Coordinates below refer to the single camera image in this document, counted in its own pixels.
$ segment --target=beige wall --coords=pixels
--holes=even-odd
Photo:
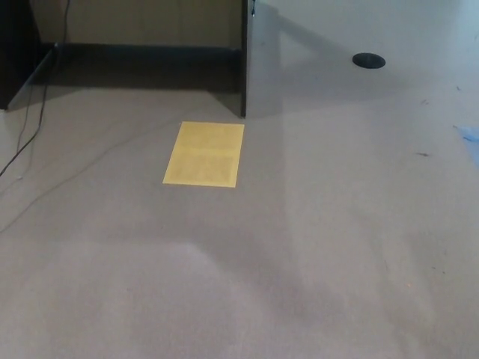
[[[239,48],[241,1],[71,0],[67,40]],[[66,0],[33,3],[42,41],[61,41]]]

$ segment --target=black cable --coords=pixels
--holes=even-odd
[[[47,92],[48,92],[48,87],[50,85],[50,81],[52,80],[52,77],[56,74],[56,72],[59,68],[61,56],[63,55],[63,49],[64,49],[64,46],[65,46],[65,43],[67,42],[68,10],[70,9],[70,3],[71,3],[71,0],[67,0],[67,6],[65,7],[64,18],[63,18],[63,38],[62,38],[62,41],[61,41],[61,45],[58,47],[58,54],[57,54],[55,66],[50,71],[50,74],[48,75],[48,77],[45,81],[45,86],[43,87],[42,106],[41,106],[41,109],[40,109],[40,117],[38,118],[37,129],[35,130],[34,134],[30,137],[30,139],[28,141],[26,141],[26,143],[22,146],[22,148],[17,150],[17,152],[15,153],[15,156],[12,157],[12,159],[7,163],[7,165],[5,165],[5,167],[3,167],[3,169],[0,172],[0,177],[4,175],[4,173],[11,166],[11,164],[15,162],[15,160],[18,158],[18,156],[20,156],[20,154],[23,152],[23,150],[28,147],[28,145],[37,137],[38,132],[40,132],[40,129],[41,129],[42,123],[43,123],[43,113],[45,111],[45,103],[46,103],[46,95],[47,95]]]

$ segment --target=yellow sticky note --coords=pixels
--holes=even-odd
[[[172,185],[237,185],[244,125],[183,122],[163,183]]]

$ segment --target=wire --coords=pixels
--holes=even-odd
[[[17,149],[17,151],[15,153],[15,156],[13,156],[12,159],[5,165],[5,167],[3,167],[3,169],[0,172],[0,177],[4,175],[4,173],[12,165],[12,163],[15,162],[15,160],[18,158],[18,156],[20,156],[20,154],[23,152],[23,150],[25,148],[27,148],[28,145],[31,142],[33,142],[33,140],[37,137],[38,133],[40,132],[40,129],[41,129],[42,123],[43,123],[43,113],[45,112],[45,103],[46,103],[46,95],[48,93],[48,87],[50,85],[50,81],[52,80],[53,75],[56,74],[56,72],[59,68],[60,61],[61,61],[61,56],[63,55],[63,49],[64,49],[64,46],[65,46],[65,43],[67,42],[68,10],[70,9],[70,3],[71,3],[71,0],[67,0],[67,6],[65,7],[64,18],[63,18],[63,37],[61,39],[61,45],[58,47],[58,54],[57,54],[55,66],[50,71],[50,74],[48,75],[48,77],[45,81],[45,86],[43,87],[42,106],[41,106],[41,109],[40,109],[40,116],[38,118],[37,129],[35,130],[34,134],[30,137],[30,139],[28,141],[26,141],[26,143],[19,150]]]

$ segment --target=blue object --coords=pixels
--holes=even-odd
[[[456,127],[471,154],[472,161],[479,167],[479,127]]]

